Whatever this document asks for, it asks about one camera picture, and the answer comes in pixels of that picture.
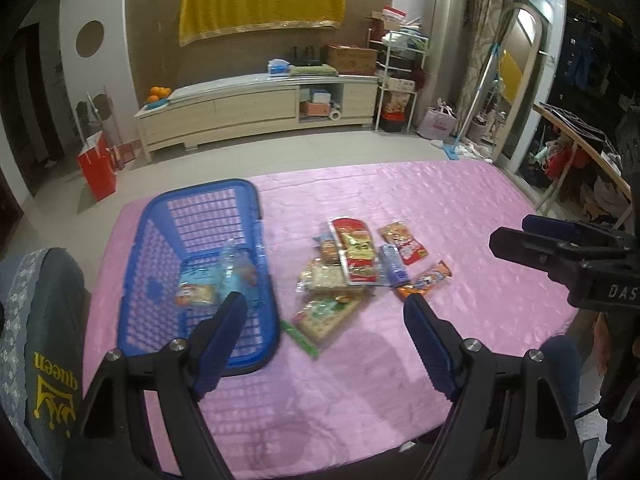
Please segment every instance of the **pink bag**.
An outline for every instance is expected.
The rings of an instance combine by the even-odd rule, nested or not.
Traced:
[[[429,140],[445,140],[453,133],[456,122],[453,110],[438,99],[438,105],[425,113],[418,126],[418,135]]]

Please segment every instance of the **brown wall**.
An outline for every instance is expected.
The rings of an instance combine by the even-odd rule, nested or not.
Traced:
[[[347,0],[339,29],[261,30],[178,46],[180,0],[126,0],[133,83],[140,103],[152,86],[194,83],[265,72],[267,61],[286,57],[289,46],[364,44],[369,16],[391,0]]]

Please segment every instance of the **basket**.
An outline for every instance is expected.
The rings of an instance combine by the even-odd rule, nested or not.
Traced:
[[[225,375],[267,364],[278,345],[278,309],[262,246],[258,193],[240,179],[169,191],[146,206],[120,305],[118,347],[125,354],[156,352],[175,337],[187,338],[216,313],[217,307],[178,307],[175,293],[183,270],[215,262],[231,238],[256,267],[259,304],[248,313]]]

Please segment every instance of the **beige floor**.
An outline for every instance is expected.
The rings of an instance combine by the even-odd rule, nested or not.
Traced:
[[[153,164],[133,161],[118,174],[116,192],[99,203],[71,160],[52,169],[50,180],[26,207],[7,252],[67,248],[92,291],[111,228],[122,206],[132,200],[222,178],[446,158],[442,150],[417,136],[360,129],[269,134],[213,143],[191,153],[182,147],[167,148],[157,152]]]

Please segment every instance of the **metal bolt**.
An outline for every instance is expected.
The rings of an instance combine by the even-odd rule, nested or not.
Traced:
[[[545,355],[540,350],[535,350],[535,349],[529,350],[528,355],[529,355],[529,359],[537,363],[541,362],[542,359],[545,358]]]
[[[106,355],[107,361],[117,361],[121,357],[122,357],[122,350],[120,350],[119,348],[114,348],[113,350],[109,350]]]
[[[478,339],[465,339],[465,348],[470,352],[478,352],[482,348],[482,343]]]
[[[187,348],[187,340],[181,337],[177,337],[176,339],[171,339],[171,342],[169,343],[169,348],[174,352],[180,352],[181,350],[184,350],[185,348]]]

